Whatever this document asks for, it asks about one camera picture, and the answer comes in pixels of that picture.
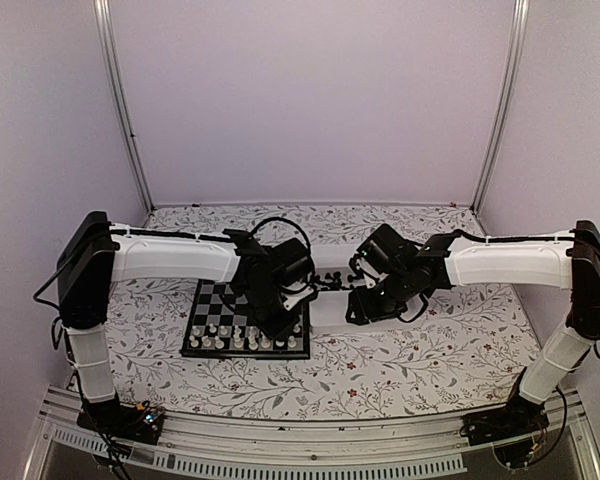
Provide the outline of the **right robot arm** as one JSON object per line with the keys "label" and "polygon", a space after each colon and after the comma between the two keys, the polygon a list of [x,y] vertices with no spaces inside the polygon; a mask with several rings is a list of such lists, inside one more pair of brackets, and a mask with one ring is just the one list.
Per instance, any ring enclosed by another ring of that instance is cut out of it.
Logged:
{"label": "right robot arm", "polygon": [[400,319],[408,302],[437,289],[473,284],[551,286],[571,292],[571,307],[540,356],[519,375],[497,427],[517,436],[532,424],[560,381],[600,341],[600,233],[588,220],[568,231],[535,236],[478,237],[463,230],[407,240],[378,227],[355,251],[350,268],[366,283],[348,296],[354,325]]}

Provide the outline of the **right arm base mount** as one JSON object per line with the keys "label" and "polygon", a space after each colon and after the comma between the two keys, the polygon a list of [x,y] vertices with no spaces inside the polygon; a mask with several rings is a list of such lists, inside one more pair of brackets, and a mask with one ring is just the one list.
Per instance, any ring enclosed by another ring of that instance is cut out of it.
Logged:
{"label": "right arm base mount", "polygon": [[544,441],[549,420],[544,407],[526,401],[466,414],[459,435],[470,446],[493,444],[497,462],[515,470],[530,466]]}

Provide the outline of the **white plastic tray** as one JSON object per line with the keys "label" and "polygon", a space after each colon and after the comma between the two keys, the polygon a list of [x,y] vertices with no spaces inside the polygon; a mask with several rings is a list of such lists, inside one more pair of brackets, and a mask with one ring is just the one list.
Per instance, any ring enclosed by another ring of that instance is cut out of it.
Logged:
{"label": "white plastic tray", "polygon": [[311,329],[314,334],[335,333],[371,333],[386,332],[389,330],[402,330],[420,327],[425,322],[425,314],[416,318],[416,314],[422,307],[422,301],[415,297],[407,302],[408,310],[401,314],[404,323],[396,318],[371,322],[358,326],[348,323],[345,315],[348,308],[348,287],[362,285],[364,280],[349,282],[347,277],[354,272],[349,268],[349,260],[356,253],[357,244],[324,244],[312,247],[312,258],[316,266],[316,274],[323,282],[326,282],[327,274],[341,274],[341,290],[321,291],[318,298],[309,304],[309,316]]}

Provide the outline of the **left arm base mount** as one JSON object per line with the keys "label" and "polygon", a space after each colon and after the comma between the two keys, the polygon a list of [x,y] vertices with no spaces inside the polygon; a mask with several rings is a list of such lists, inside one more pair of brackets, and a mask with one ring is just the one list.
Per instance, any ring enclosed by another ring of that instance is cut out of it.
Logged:
{"label": "left arm base mount", "polygon": [[118,396],[104,402],[84,400],[77,425],[103,435],[138,443],[157,445],[160,439],[165,409],[145,400],[124,405]]}

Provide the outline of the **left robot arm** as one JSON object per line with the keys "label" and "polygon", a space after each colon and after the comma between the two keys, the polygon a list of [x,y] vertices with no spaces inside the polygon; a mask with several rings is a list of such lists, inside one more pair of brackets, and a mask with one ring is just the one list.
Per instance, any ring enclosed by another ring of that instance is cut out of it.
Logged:
{"label": "left robot arm", "polygon": [[83,408],[108,434],[128,426],[113,383],[104,324],[112,284],[142,278],[229,284],[246,300],[241,312],[271,339],[282,340],[317,296],[308,238],[264,246],[255,231],[161,232],[114,224],[93,211],[82,221],[44,283],[68,341]]}

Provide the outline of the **black grey chessboard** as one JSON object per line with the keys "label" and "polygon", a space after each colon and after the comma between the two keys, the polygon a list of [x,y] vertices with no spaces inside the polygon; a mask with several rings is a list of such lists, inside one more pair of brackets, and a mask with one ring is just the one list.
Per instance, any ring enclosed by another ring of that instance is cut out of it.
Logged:
{"label": "black grey chessboard", "polygon": [[[185,329],[184,339],[180,354],[184,358],[210,358],[210,359],[256,359],[256,360],[307,360],[310,358],[310,321],[309,313],[306,308],[303,308],[302,319],[296,324],[301,325],[301,332],[294,331],[284,340],[284,348],[277,348],[275,341],[271,341],[271,347],[264,349],[261,346],[263,338],[260,338],[260,329],[256,324],[244,315],[238,315],[235,310],[238,306],[242,306],[246,300],[242,297],[236,297],[231,291],[227,283],[215,283],[210,280],[200,280],[197,283],[197,288],[194,295],[194,300],[189,315],[187,327]],[[216,325],[217,332],[215,335],[209,334],[209,325]],[[224,325],[230,329],[230,333],[226,336],[221,336],[219,333],[220,327]],[[192,334],[194,326],[199,326],[204,330],[200,337]],[[234,346],[234,327],[239,326],[242,330],[241,337],[244,339],[242,349],[236,349]],[[249,336],[251,327],[257,327],[259,333],[256,337]],[[200,345],[198,348],[191,348],[189,338],[196,337]],[[209,337],[212,341],[210,348],[204,348],[202,344],[203,337]],[[288,347],[288,338],[294,336],[297,340],[295,348]],[[224,341],[222,349],[215,348],[215,338],[221,337]],[[259,348],[252,351],[248,347],[250,339],[256,339]]]}

